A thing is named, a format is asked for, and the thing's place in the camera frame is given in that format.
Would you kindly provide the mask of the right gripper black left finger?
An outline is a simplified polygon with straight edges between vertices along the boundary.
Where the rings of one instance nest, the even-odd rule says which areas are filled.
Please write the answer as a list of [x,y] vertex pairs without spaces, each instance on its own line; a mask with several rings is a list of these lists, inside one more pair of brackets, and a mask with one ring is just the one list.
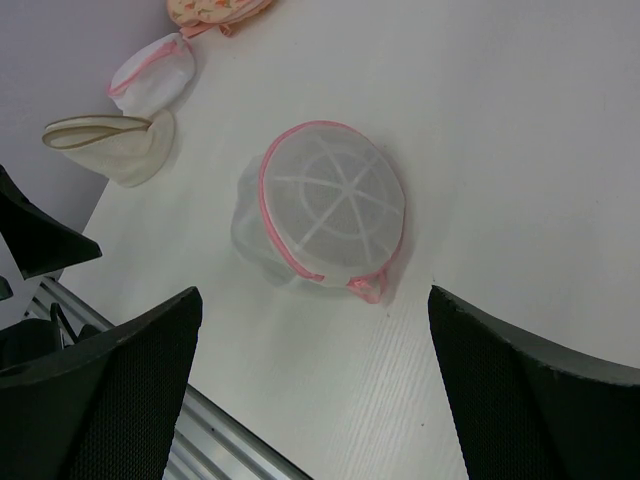
[[1,476],[63,479],[108,362],[124,346],[115,334],[95,335],[1,374]]

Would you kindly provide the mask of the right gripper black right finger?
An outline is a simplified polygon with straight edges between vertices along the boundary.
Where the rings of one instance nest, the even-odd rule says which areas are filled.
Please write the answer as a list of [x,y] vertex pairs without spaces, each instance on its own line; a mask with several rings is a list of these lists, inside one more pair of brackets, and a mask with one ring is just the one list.
[[435,286],[430,332],[471,479],[636,479],[639,371]]

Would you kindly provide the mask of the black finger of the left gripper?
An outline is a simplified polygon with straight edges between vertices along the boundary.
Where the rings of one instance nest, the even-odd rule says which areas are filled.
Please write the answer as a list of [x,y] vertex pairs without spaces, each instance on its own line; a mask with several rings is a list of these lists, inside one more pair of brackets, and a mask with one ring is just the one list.
[[102,256],[99,245],[58,222],[20,191],[1,167],[1,235],[23,278]]

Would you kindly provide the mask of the white mesh laundry bag pink zipper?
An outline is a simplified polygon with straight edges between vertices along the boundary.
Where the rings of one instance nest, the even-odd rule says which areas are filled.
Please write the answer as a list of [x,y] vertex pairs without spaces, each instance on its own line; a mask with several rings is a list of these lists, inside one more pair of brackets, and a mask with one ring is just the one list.
[[237,186],[231,241],[277,286],[381,300],[403,241],[406,200],[384,154],[345,124],[278,136]]

